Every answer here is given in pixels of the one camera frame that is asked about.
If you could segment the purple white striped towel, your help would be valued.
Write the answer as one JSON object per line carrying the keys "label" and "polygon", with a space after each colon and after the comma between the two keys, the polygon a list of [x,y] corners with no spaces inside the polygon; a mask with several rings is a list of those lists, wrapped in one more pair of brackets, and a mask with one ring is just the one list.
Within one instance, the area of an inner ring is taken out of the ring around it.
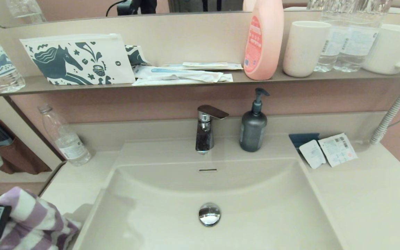
{"label": "purple white striped towel", "polygon": [[0,206],[11,209],[0,250],[68,250],[82,228],[54,204],[17,186],[0,195]]}

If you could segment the chrome sink faucet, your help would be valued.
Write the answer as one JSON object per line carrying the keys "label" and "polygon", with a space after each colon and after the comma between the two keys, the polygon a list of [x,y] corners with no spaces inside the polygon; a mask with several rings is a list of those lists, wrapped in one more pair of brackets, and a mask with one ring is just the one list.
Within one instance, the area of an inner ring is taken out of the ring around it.
{"label": "chrome sink faucet", "polygon": [[214,146],[212,120],[222,120],[229,116],[229,113],[224,112],[210,105],[202,105],[197,108],[198,122],[195,150],[200,155],[206,155]]}

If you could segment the brown holder bag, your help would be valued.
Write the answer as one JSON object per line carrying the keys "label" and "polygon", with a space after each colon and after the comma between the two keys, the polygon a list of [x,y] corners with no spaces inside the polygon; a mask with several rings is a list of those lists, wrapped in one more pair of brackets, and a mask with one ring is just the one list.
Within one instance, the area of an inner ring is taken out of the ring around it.
{"label": "brown holder bag", "polygon": [[13,139],[10,145],[0,146],[0,155],[3,160],[0,171],[7,174],[28,173],[32,175],[52,171],[51,168],[32,152],[32,150],[30,150],[30,148],[1,120],[0,127]]}

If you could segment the slim clear plastic bottle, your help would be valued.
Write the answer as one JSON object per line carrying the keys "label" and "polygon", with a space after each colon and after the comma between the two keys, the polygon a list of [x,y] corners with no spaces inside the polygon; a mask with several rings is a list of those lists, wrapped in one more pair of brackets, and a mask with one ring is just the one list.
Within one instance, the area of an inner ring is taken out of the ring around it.
{"label": "slim clear plastic bottle", "polygon": [[51,142],[74,166],[89,162],[92,155],[71,125],[49,104],[38,106],[42,124]]}

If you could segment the white pouch blue horse print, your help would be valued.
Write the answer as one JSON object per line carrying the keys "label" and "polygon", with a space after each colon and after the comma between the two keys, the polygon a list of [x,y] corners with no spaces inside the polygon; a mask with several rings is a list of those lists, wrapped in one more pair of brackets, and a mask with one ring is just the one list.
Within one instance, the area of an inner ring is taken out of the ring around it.
{"label": "white pouch blue horse print", "polygon": [[132,65],[119,34],[56,35],[20,39],[20,42],[51,84],[135,82]]}

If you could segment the flat white packet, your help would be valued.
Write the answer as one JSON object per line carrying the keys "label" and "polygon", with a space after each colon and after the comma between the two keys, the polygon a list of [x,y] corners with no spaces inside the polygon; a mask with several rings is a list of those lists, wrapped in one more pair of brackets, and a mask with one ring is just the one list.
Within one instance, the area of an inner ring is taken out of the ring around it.
{"label": "flat white packet", "polygon": [[191,79],[173,79],[173,80],[150,80],[137,79],[132,86],[162,86],[162,85],[181,85],[181,84],[204,84],[207,82]]}

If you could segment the wrapped toiletry packets on shelf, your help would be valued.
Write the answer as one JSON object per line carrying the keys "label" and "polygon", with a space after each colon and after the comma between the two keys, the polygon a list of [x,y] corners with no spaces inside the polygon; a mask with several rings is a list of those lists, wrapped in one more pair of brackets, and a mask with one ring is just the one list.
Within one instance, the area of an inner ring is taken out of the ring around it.
{"label": "wrapped toiletry packets on shelf", "polygon": [[133,69],[137,80],[169,81],[169,80],[194,80],[205,83],[233,82],[230,73],[209,72],[203,70],[177,70],[165,67],[135,66]]}

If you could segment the thin white blue sachet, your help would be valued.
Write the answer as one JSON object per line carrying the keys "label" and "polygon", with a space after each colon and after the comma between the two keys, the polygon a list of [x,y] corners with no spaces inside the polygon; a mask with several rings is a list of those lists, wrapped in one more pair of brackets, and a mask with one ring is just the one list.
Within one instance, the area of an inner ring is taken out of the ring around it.
{"label": "thin white blue sachet", "polygon": [[177,70],[243,70],[241,64],[228,62],[183,62],[182,64],[165,64],[162,67]]}

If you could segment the dark grey pump soap bottle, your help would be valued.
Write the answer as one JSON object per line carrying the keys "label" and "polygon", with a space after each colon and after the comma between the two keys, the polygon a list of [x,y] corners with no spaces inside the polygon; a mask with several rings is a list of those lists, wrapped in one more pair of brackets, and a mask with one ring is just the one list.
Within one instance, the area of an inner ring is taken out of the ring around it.
{"label": "dark grey pump soap bottle", "polygon": [[246,112],[241,120],[240,147],[246,152],[258,151],[263,142],[265,129],[268,124],[267,116],[262,112],[262,96],[270,94],[263,88],[256,88],[256,99],[253,101],[251,110]]}

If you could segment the dark blue sachet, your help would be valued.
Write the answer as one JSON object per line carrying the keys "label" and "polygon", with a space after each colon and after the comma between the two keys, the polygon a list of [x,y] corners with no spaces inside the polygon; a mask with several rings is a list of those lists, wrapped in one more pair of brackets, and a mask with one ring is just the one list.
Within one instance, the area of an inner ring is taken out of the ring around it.
{"label": "dark blue sachet", "polygon": [[319,139],[320,133],[295,133],[289,134],[289,138],[294,145],[296,150],[299,150],[299,147],[313,140]]}

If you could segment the small white sachet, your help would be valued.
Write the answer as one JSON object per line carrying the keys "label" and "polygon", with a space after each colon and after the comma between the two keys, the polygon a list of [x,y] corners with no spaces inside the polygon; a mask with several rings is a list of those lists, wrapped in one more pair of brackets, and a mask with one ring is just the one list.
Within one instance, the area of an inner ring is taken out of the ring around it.
{"label": "small white sachet", "polygon": [[311,169],[317,169],[327,163],[324,153],[316,140],[311,140],[299,147],[299,151],[305,158]]}

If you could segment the pink lotion bottle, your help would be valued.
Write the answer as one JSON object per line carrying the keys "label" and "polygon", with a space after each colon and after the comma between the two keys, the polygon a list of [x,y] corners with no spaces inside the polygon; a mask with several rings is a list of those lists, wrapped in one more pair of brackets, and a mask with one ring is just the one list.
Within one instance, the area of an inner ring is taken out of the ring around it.
{"label": "pink lotion bottle", "polygon": [[256,0],[243,60],[247,77],[264,81],[274,75],[279,64],[283,35],[282,0]]}

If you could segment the white ribbed tumbler cup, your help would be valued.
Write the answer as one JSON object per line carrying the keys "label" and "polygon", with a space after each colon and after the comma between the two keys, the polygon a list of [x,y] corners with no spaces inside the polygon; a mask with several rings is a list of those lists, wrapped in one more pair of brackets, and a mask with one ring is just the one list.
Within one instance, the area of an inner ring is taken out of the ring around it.
{"label": "white ribbed tumbler cup", "polygon": [[321,21],[292,22],[283,58],[284,73],[296,78],[311,75],[331,27]]}

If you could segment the grey brown wall shelf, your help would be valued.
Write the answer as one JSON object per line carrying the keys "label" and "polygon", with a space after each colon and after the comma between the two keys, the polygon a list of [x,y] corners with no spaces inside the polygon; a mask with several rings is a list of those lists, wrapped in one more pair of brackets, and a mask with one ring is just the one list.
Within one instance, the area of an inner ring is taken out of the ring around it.
{"label": "grey brown wall shelf", "polygon": [[[235,86],[235,85],[248,85],[248,84],[274,84],[286,82],[308,82],[308,81],[348,81],[348,80],[375,80],[375,79],[392,79],[400,78],[400,73],[395,75],[384,75],[372,73],[367,70],[361,69],[358,72],[346,73],[340,71],[330,71],[327,73],[314,72],[310,76],[303,78],[296,78],[288,76],[282,69],[277,69],[274,76],[269,80],[255,81],[248,78],[245,73],[240,70],[231,70],[230,73],[233,77],[233,82],[219,82],[219,83],[192,83],[192,84],[178,84],[179,87],[191,86]],[[50,84],[46,79],[41,76],[30,76],[25,79],[26,85],[19,91],[0,93],[0,97],[10,95],[28,95],[49,92],[69,92],[81,90],[107,90],[112,88],[134,88],[132,83],[127,84],[95,84],[95,85],[54,85]]]}

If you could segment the wall mirror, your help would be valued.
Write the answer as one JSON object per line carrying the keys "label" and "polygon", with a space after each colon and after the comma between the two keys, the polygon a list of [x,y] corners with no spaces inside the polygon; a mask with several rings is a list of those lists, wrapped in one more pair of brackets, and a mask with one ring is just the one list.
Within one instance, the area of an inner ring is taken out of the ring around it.
{"label": "wall mirror", "polygon": [[[0,27],[114,16],[252,12],[261,0],[0,0]],[[400,14],[400,0],[268,0],[284,11],[319,12],[344,25]]]}

